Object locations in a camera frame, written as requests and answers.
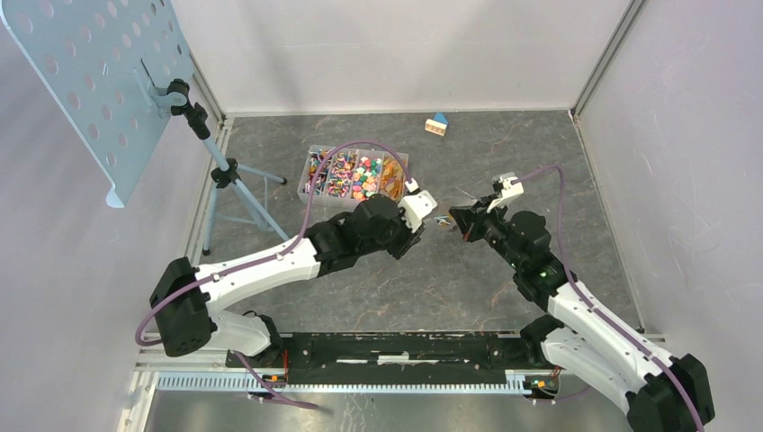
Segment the clear round plastic jar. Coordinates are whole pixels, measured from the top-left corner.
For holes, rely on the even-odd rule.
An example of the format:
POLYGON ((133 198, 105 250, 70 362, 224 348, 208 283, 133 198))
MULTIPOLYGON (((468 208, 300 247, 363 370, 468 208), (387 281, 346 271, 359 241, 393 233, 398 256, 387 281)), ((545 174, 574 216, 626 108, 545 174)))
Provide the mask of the clear round plastic jar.
POLYGON ((455 222, 451 216, 447 215, 441 215, 434 217, 434 220, 436 224, 440 227, 446 227, 449 229, 453 229, 455 227, 455 222))

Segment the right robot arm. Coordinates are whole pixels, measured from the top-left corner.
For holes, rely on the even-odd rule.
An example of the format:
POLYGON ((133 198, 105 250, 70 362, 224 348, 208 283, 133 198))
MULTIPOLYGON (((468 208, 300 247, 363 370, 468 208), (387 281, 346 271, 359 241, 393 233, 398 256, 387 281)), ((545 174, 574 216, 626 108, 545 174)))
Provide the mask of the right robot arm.
POLYGON ((484 202, 449 214, 467 242, 485 241, 514 270, 519 292, 544 315, 521 331, 519 353, 532 367, 547 363, 578 376, 614 403, 634 431, 701 431, 715 417, 705 366, 672 355, 598 301, 551 251, 543 216, 484 202))

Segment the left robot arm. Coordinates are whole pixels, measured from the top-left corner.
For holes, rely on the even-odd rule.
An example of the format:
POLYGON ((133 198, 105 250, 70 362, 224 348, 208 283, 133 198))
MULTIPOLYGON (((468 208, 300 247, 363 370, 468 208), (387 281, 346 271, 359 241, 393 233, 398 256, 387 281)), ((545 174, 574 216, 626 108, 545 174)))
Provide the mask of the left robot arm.
POLYGON ((273 321, 262 314, 236 315, 229 311, 231 305, 285 284, 346 270, 376 252, 400 259, 419 242, 424 220, 435 207, 426 191, 399 202, 376 194, 352 211, 258 253, 200 266, 177 258, 149 297, 158 344, 169 357, 216 347, 250 356, 261 366, 275 365, 283 343, 273 321))

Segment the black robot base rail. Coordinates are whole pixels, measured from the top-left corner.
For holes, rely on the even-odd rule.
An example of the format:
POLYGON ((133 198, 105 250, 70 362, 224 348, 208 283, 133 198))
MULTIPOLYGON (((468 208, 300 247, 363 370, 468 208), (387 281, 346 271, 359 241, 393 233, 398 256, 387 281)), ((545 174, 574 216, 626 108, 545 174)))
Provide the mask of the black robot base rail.
POLYGON ((507 371, 561 372, 540 347, 516 332, 496 331, 294 332, 247 361, 258 372, 275 370, 279 383, 291 385, 502 384, 507 371))

